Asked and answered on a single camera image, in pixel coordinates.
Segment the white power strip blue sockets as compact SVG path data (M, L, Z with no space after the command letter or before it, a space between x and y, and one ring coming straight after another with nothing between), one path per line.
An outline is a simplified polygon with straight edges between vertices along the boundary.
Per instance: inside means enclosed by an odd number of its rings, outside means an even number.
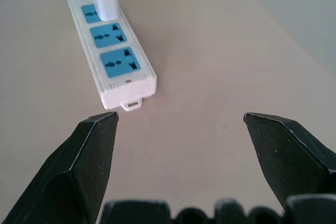
M67 3L103 107L140 108L155 94L157 77L124 13L104 22L93 0Z

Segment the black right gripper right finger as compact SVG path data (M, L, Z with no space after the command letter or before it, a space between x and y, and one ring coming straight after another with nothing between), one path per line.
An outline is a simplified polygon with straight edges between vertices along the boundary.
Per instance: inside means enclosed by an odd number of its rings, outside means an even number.
M335 152L295 120L248 112L243 121L284 210L336 212Z

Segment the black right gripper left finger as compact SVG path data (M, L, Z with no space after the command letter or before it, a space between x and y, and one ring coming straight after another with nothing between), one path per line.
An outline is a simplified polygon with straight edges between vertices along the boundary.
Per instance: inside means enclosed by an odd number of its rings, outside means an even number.
M119 115L80 122L46 159L2 224L95 224L110 177Z

